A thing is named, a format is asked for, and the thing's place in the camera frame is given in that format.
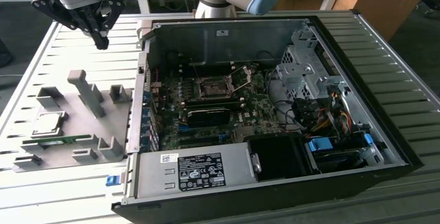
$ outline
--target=slotted metal surface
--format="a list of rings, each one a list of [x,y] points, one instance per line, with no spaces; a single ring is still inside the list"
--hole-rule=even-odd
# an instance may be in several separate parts
[[[381,183],[353,198],[296,208],[225,218],[212,223],[419,223],[440,218],[440,113],[436,97],[393,54],[363,18],[348,11],[277,12],[273,15],[317,15],[335,36],[371,90],[399,126],[425,166],[407,177]],[[32,127],[37,90],[64,80],[73,68],[87,71],[99,89],[135,84],[139,50],[136,21],[187,16],[129,15],[109,32],[111,46],[97,51],[81,32],[53,24],[0,118],[0,216],[15,223],[128,223],[111,211],[123,188],[105,187],[105,176],[125,162],[31,173],[9,168],[20,142]],[[63,87],[72,90],[68,84]]]

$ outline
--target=blue latch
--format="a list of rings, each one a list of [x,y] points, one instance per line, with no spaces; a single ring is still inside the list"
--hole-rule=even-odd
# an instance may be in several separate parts
[[[365,138],[368,144],[371,145],[373,143],[373,140],[372,140],[372,137],[368,133],[364,134],[364,138]]]
[[[113,186],[121,184],[121,176],[120,175],[108,175],[105,186]]]
[[[144,91],[144,102],[149,101],[151,99],[151,92]]]
[[[332,149],[332,142],[328,137],[315,138],[309,141],[311,151]]]
[[[228,138],[228,134],[220,134],[219,135],[219,142],[223,143],[223,141]]]

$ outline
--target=power supply label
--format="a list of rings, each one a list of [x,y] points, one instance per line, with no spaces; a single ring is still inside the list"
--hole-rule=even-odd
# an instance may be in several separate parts
[[[179,157],[179,189],[183,192],[225,185],[221,153]]]

